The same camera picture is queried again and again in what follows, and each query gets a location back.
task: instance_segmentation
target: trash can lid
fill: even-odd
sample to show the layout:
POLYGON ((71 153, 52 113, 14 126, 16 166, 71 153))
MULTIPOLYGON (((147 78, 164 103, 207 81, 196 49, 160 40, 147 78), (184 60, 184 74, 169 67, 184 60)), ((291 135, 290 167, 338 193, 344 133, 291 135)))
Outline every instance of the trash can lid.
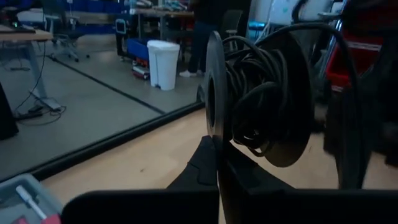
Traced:
POLYGON ((148 41, 147 47, 157 50, 180 50, 180 46, 178 44, 166 42, 163 40, 150 40, 148 41))

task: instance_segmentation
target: gray container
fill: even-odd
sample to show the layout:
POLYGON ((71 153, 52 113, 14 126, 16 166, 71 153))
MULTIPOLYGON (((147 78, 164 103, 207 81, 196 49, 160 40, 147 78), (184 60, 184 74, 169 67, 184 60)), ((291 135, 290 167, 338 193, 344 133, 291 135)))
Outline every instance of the gray container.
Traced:
POLYGON ((19 185, 28 191, 46 216, 61 214, 61 203, 44 189, 33 176, 22 174, 0 183, 0 223, 12 223, 24 217, 28 223, 40 223, 39 216, 20 198, 16 192, 19 185))

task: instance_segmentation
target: white sneaker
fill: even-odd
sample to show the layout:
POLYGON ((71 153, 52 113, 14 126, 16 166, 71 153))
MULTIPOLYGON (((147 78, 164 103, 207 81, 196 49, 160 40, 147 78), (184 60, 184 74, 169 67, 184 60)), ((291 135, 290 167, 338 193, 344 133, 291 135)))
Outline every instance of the white sneaker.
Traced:
POLYGON ((197 75, 196 73, 189 72, 188 70, 184 71, 184 72, 180 72, 180 76, 185 77, 185 78, 195 77, 196 75, 197 75))

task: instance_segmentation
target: wooden floor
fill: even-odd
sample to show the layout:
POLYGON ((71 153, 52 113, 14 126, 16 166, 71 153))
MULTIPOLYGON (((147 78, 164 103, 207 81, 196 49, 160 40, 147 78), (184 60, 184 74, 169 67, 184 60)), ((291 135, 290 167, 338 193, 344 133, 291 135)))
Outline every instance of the wooden floor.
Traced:
MULTIPOLYGON (((197 111, 44 180, 43 184, 62 203, 91 190, 164 188, 181 173, 206 132, 205 112, 197 111)), ((335 189, 335 162, 323 152, 322 144, 323 136, 313 135, 300 160, 285 169, 255 158, 244 147, 241 150, 296 188, 335 189)), ((384 165, 384 158, 374 154, 364 187, 398 189, 398 170, 384 165)))

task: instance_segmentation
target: person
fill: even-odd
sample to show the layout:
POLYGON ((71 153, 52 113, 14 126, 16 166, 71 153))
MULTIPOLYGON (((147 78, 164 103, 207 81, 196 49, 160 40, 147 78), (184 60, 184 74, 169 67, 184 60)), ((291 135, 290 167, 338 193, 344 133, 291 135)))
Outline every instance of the person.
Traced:
POLYGON ((181 72, 181 77, 195 77, 205 73, 207 42, 211 32, 217 30, 221 23, 227 10, 227 2, 228 0, 191 0, 190 6, 195 18, 191 58, 188 70, 181 72))

